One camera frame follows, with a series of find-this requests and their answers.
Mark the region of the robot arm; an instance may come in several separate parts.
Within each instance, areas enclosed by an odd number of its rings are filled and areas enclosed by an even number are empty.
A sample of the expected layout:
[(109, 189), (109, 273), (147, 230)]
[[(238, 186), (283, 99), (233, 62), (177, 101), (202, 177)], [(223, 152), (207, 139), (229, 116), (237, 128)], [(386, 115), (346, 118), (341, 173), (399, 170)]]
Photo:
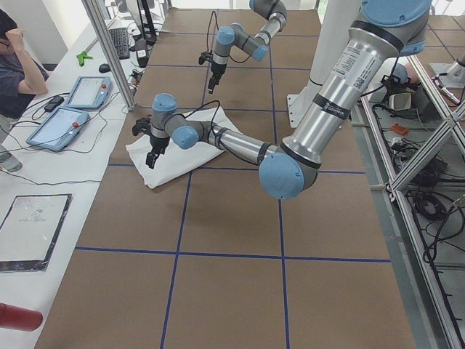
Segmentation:
[(430, 7), (429, 1), (330, 1), (310, 71), (323, 83), (309, 82), (289, 97), (293, 131), (277, 145), (214, 120), (193, 120), (178, 112), (172, 95), (156, 95), (145, 127), (151, 145), (146, 165), (153, 168), (170, 143), (189, 149), (202, 142), (256, 164), (271, 196), (299, 195), (316, 181), (322, 152), (383, 63), (423, 50)]
[(287, 9), (282, 1), (250, 1), (249, 7), (267, 21), (260, 31), (251, 35), (240, 23), (221, 26), (217, 31), (213, 49), (203, 52), (199, 57), (200, 64), (205, 60), (211, 63), (212, 76), (208, 85), (209, 94), (214, 92), (215, 86), (219, 84), (225, 73), (233, 47), (237, 47), (254, 60), (262, 61), (269, 52), (272, 38), (282, 32), (286, 26)]

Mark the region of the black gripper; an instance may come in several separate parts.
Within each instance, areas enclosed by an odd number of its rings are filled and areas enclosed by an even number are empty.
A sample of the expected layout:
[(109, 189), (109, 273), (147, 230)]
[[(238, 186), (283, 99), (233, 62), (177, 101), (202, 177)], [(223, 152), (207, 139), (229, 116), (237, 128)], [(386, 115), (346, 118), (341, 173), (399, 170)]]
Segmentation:
[(152, 150), (151, 152), (147, 154), (145, 164), (150, 169), (153, 169), (155, 167), (155, 163), (157, 162), (160, 154), (165, 153), (165, 150), (169, 145), (169, 138), (168, 137), (160, 138), (160, 137), (151, 135), (150, 144), (152, 146)]
[(219, 64), (216, 62), (213, 62), (211, 64), (211, 72), (213, 73), (213, 76), (209, 79), (208, 83), (208, 93), (213, 94), (215, 87), (219, 84), (220, 78), (222, 75), (225, 73), (227, 68), (227, 64)]

